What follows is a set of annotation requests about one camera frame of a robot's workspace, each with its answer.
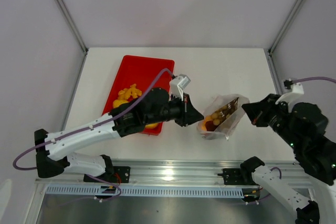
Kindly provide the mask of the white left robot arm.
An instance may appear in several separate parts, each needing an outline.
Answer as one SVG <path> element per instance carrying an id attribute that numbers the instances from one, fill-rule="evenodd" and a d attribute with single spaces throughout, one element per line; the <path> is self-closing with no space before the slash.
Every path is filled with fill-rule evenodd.
<path id="1" fill-rule="evenodd" d="M 122 104 L 71 131 L 49 133 L 44 129 L 36 130 L 34 140 L 37 147 L 38 177 L 51 178 L 62 173 L 80 173 L 108 182 L 114 176 L 111 158 L 106 155 L 83 155 L 77 153 L 77 150 L 143 132 L 149 124 L 174 121 L 177 125 L 186 127 L 203 118 L 193 107 L 188 94 L 177 98 L 169 95 L 166 90 L 154 88 L 144 97 Z"/>

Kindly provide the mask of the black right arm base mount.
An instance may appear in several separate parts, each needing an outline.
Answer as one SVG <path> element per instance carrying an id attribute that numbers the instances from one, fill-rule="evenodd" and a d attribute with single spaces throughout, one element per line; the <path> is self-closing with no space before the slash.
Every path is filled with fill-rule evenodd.
<path id="1" fill-rule="evenodd" d="M 225 185 L 255 185 L 239 168 L 223 168 L 217 176 L 223 179 Z"/>

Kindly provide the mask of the orange ginger root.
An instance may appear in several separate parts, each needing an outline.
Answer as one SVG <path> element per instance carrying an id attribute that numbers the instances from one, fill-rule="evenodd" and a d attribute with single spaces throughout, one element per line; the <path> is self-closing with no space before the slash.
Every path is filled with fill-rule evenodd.
<path id="1" fill-rule="evenodd" d="M 137 88 L 136 83 L 130 85 L 129 88 L 124 88 L 118 92 L 118 100 L 136 99 L 142 95 L 142 91 Z"/>

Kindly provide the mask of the sliced cured ham piece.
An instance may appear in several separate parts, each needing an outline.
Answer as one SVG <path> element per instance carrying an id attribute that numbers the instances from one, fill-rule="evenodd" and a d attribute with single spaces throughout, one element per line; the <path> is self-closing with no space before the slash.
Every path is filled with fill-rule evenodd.
<path id="1" fill-rule="evenodd" d="M 205 112 L 204 120 L 199 130 L 205 133 L 225 133 L 234 127 L 238 121 L 239 97 L 218 97 Z"/>

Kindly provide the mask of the yellow potato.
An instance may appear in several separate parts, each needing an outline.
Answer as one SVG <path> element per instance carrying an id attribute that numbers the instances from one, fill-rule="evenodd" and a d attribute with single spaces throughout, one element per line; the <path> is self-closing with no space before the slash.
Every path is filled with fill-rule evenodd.
<path id="1" fill-rule="evenodd" d="M 116 100 L 113 101 L 112 106 L 115 109 L 115 108 L 118 108 L 119 106 L 121 106 L 123 104 L 126 104 L 126 103 L 129 103 L 128 100 L 124 100 L 124 99 L 119 100 L 119 99 L 116 99 Z"/>

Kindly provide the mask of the clear zip top bag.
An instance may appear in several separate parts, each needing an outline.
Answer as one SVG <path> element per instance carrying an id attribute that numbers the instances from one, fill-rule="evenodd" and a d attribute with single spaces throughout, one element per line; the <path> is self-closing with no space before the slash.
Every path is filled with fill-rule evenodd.
<path id="1" fill-rule="evenodd" d="M 242 105 L 250 100 L 240 94 L 218 95 L 205 108 L 197 131 L 205 140 L 229 139 L 245 115 Z"/>

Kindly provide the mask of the yellow mango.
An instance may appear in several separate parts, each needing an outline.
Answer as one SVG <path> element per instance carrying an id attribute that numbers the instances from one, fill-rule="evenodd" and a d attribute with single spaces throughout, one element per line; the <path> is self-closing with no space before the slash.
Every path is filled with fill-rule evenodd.
<path id="1" fill-rule="evenodd" d="M 159 125 L 159 123 L 152 123 L 145 126 L 145 129 L 154 129 Z"/>

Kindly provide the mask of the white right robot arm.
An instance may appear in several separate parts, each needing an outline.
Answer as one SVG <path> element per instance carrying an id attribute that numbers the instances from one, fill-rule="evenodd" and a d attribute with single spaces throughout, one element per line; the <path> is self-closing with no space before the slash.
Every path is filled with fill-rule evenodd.
<path id="1" fill-rule="evenodd" d="M 328 118 L 315 104 L 299 102 L 290 110 L 279 98 L 269 94 L 241 107 L 252 125 L 270 127 L 292 148 L 316 198 L 300 197 L 256 156 L 241 163 L 240 179 L 263 187 L 296 217 L 296 223 L 335 223 L 335 143 L 324 135 Z"/>

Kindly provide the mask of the tan longan fruit bunch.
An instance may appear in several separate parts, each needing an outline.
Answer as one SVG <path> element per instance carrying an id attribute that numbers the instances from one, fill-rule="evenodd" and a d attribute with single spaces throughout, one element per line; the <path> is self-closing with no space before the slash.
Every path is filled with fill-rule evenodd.
<path id="1" fill-rule="evenodd" d="M 231 106 L 225 105 L 211 114 L 212 122 L 215 126 L 219 126 L 231 115 Z"/>

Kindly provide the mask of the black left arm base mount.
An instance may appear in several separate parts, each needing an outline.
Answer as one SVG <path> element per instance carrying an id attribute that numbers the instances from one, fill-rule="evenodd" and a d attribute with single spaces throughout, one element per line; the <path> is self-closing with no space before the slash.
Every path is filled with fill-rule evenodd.
<path id="1" fill-rule="evenodd" d="M 91 176 L 96 175 L 95 178 L 109 183 L 128 183 L 130 172 L 131 168 L 129 166 L 110 166 L 96 168 Z"/>

